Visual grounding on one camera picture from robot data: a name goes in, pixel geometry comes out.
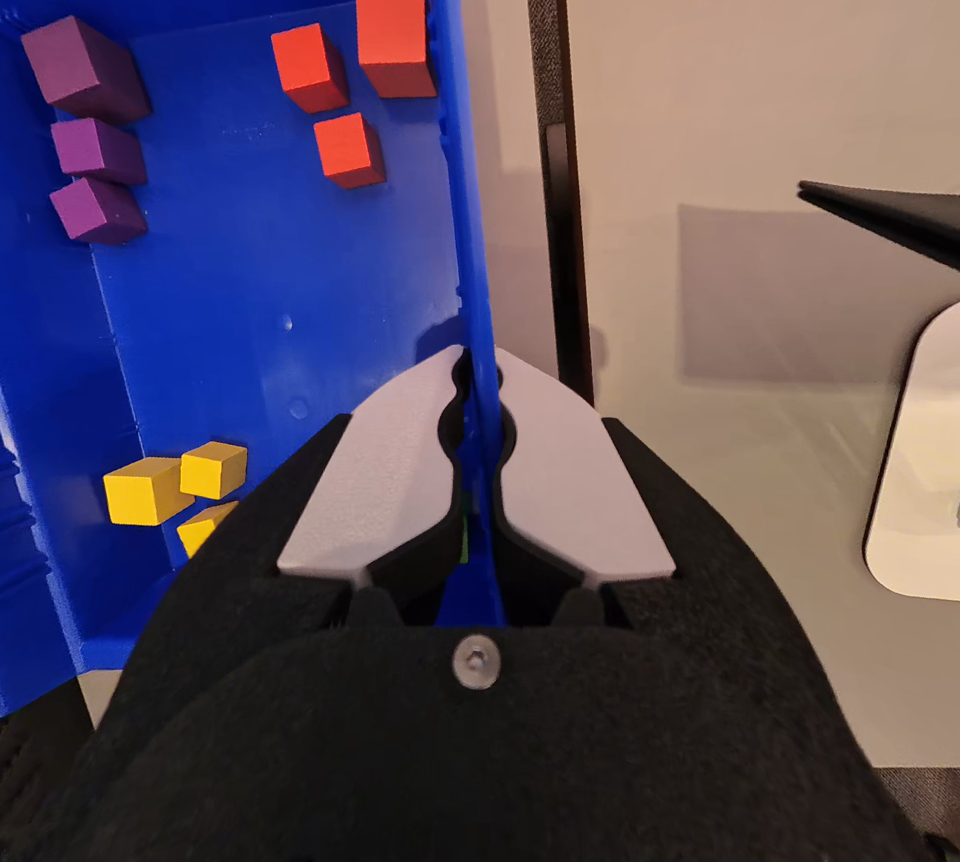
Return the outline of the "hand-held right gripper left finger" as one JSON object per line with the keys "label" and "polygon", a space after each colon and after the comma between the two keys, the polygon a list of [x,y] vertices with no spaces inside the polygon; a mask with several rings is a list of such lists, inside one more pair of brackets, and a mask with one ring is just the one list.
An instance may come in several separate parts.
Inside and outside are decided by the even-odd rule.
{"label": "hand-held right gripper left finger", "polygon": [[391,379],[350,415],[277,560],[298,578],[388,592],[425,613],[461,562],[470,355],[454,344]]}

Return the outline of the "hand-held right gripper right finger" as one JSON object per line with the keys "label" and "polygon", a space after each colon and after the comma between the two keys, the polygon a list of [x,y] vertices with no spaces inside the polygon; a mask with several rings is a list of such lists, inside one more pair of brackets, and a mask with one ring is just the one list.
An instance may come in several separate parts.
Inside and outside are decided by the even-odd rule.
{"label": "hand-held right gripper right finger", "polygon": [[676,563],[597,411],[498,348],[503,449],[493,558],[506,616],[555,616],[574,589],[670,579]]}

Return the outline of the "blue plastic bin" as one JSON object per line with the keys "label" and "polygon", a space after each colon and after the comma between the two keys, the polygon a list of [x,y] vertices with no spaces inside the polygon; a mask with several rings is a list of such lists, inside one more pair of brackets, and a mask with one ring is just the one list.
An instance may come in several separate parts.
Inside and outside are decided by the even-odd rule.
{"label": "blue plastic bin", "polygon": [[[103,475],[210,440],[245,494],[334,416],[452,343],[473,351],[470,463],[492,472],[494,332],[461,0],[427,0],[434,98],[378,96],[355,0],[1,0],[2,716],[120,669],[186,562],[175,520],[111,524]],[[126,47],[148,232],[66,234],[48,104],[21,36],[66,16]],[[349,105],[308,114],[271,35],[319,23]],[[314,123],[362,113],[387,181],[342,189]]]}

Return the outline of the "white board stand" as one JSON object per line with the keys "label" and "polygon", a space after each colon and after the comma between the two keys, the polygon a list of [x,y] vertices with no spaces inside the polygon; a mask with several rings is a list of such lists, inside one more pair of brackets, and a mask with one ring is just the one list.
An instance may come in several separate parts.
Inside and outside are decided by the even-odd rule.
{"label": "white board stand", "polygon": [[863,550],[887,590],[959,600],[959,304],[918,336]]}

